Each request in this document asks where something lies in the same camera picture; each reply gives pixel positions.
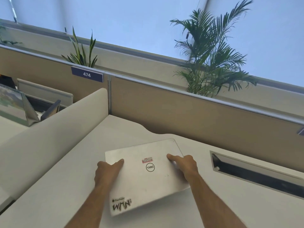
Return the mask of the person's right hand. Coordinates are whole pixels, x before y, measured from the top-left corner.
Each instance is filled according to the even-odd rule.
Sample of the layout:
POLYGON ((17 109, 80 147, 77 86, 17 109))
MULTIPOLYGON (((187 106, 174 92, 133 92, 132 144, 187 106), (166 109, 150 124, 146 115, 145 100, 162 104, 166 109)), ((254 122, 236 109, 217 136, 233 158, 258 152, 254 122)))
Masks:
POLYGON ((190 183, 192 179, 199 175, 196 161, 191 155, 182 157, 182 164, 177 165, 184 174, 185 179, 190 183))

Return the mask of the person's left hand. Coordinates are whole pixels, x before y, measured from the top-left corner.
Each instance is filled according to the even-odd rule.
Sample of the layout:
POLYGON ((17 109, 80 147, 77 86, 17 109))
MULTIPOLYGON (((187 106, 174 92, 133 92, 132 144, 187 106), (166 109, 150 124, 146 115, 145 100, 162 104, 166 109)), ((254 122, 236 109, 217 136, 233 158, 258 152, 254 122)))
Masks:
POLYGON ((97 163, 95 172, 95 187, 102 187, 110 189, 117 179, 121 169, 112 169, 112 165, 104 161, 97 163))

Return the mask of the silver laptop with stickers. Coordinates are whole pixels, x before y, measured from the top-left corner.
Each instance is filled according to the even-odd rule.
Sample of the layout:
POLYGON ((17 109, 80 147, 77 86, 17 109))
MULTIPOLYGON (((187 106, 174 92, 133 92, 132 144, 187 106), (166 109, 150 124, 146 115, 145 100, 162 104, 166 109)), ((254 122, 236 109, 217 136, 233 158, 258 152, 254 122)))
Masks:
POLYGON ((124 164, 109 193, 112 217, 162 199, 190 186, 170 153, 183 157, 173 138, 105 152, 105 162, 124 164))

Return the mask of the person's right forearm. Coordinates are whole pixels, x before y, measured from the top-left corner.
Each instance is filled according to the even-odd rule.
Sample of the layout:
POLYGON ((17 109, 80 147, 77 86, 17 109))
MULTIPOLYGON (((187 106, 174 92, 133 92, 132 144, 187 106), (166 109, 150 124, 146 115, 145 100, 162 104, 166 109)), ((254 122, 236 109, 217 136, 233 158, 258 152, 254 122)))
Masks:
POLYGON ((204 228, 247 228, 241 219, 216 195, 199 173, 186 177, 204 228))

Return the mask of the person's left forearm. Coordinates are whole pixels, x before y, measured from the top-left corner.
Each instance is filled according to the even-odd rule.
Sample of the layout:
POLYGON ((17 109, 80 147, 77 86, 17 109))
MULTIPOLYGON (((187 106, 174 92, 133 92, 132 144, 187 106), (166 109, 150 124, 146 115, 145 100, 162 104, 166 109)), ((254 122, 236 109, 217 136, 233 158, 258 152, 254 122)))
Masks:
POLYGON ((102 183, 95 186, 64 228, 99 228, 104 202, 111 188, 112 183, 102 183))

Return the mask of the beige office partition panel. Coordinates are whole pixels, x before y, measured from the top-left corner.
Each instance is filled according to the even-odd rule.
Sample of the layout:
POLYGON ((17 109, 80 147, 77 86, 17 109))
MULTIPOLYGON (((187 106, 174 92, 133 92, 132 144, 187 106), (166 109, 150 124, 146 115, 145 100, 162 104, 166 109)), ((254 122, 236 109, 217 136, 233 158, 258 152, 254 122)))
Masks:
POLYGON ((111 114, 304 173, 304 120, 111 78, 111 114))
POLYGON ((104 88, 108 95, 108 78, 104 82, 90 80, 72 74, 72 65, 50 57, 0 45, 0 74, 22 79, 46 87, 73 94, 77 102, 104 88))

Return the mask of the cream desk divider screen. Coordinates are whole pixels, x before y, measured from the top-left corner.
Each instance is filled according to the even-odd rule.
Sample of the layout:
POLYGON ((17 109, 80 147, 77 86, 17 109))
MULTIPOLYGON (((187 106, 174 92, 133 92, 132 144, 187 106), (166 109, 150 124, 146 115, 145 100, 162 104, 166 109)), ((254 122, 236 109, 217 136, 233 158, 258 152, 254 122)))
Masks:
POLYGON ((0 145, 0 189, 18 199, 108 116, 101 88, 0 145))

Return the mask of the tall green palm plant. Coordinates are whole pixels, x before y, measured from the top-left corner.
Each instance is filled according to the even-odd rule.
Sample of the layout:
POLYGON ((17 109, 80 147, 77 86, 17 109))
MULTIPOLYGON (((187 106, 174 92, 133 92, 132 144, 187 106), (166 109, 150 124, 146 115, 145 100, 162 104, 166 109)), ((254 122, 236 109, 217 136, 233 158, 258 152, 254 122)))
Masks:
POLYGON ((176 75, 187 82, 186 91, 195 95, 215 97, 222 88, 237 92, 250 85, 256 86, 257 79, 242 70, 246 56, 228 44, 228 33, 239 19, 250 9, 253 0, 242 0, 224 15, 214 16, 210 11, 193 10, 188 19, 172 19, 170 24, 182 26, 191 39, 175 40, 175 48, 188 60, 179 64, 176 75))

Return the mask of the green snake plant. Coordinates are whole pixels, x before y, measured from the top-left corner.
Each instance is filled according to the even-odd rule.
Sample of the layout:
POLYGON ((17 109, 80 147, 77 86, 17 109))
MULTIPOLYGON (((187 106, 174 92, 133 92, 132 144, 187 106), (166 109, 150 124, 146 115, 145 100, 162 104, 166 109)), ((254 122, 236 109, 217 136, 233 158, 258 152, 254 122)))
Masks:
POLYGON ((86 51, 84 49, 83 43, 80 43, 78 41, 78 37, 75 34, 73 26, 72 26, 72 35, 73 38, 71 37, 69 38, 74 47, 75 53, 71 52, 70 55, 67 56, 61 55, 61 56, 64 58, 64 60, 70 63, 86 66, 89 68, 94 68, 98 58, 97 55, 94 58, 92 58, 92 51, 96 43, 96 39, 93 39, 93 33, 91 33, 88 56, 86 56, 86 51))

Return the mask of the standing desk calendar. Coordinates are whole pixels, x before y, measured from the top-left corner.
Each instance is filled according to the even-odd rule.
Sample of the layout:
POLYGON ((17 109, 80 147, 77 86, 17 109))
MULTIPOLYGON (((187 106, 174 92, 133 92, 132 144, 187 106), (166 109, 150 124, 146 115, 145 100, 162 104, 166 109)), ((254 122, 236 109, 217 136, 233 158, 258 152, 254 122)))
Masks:
POLYGON ((27 127, 40 122, 25 94, 3 84, 0 84, 0 116, 27 127))

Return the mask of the black and orange object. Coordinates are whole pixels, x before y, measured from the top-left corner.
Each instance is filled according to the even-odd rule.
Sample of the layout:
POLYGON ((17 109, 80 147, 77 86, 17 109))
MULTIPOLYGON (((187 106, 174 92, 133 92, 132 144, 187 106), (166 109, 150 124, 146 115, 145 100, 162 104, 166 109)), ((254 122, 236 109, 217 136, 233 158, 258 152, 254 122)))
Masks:
POLYGON ((8 86, 10 88, 16 88, 13 79, 9 76, 0 75, 0 84, 8 86))

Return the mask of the black stand bracket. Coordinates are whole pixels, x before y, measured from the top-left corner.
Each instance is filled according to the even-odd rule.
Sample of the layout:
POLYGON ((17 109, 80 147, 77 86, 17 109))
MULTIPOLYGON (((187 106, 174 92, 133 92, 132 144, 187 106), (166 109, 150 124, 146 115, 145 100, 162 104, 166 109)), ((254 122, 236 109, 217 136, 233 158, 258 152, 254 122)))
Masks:
POLYGON ((48 108, 47 111, 45 111, 41 117, 40 117, 40 121, 44 121, 47 118, 51 117, 52 115, 55 115, 56 113, 59 112, 60 110, 60 104, 61 104, 61 100, 57 100, 55 103, 53 103, 51 105, 51 107, 48 108))

